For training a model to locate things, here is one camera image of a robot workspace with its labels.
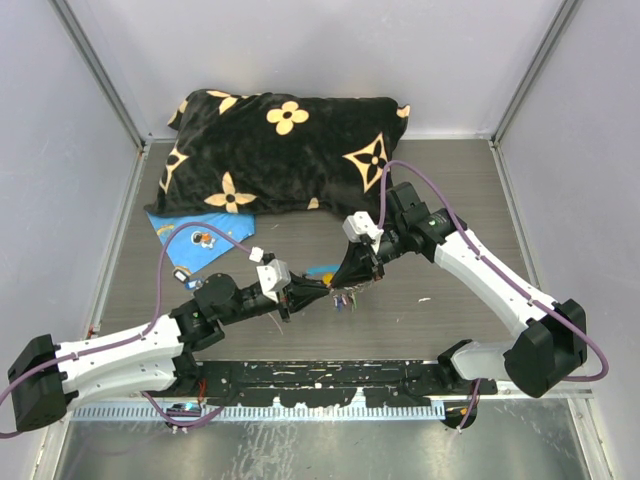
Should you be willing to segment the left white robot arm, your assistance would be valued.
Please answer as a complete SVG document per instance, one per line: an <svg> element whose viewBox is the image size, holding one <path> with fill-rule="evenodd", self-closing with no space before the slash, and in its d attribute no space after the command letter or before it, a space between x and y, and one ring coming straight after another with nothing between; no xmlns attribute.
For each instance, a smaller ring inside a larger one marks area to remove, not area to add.
<svg viewBox="0 0 640 480"><path fill-rule="evenodd" d="M9 367L9 385L1 395L13 407L13 433L44 428L111 396L191 395L200 384L193 355L223 340L224 326L271 312L288 319L328 293L322 281L297 275L264 291L260 283L239 288L231 276L218 273L191 300L150 323L75 342L34 337Z"/></svg>

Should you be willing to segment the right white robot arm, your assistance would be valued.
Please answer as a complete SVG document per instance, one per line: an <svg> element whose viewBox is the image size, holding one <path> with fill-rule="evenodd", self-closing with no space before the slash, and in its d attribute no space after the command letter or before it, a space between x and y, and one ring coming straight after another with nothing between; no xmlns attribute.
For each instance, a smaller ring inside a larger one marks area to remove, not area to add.
<svg viewBox="0 0 640 480"><path fill-rule="evenodd" d="M446 209L430 212L410 183L388 189L386 201L383 226L365 211L345 219L349 246L332 288L378 281L386 264L415 253L466 285L512 337L485 344L466 339L441 353L438 379L444 390L459 394L474 380L489 379L510 381L540 398L586 362L586 313L576 301L560 303L527 283L459 218Z"/></svg>

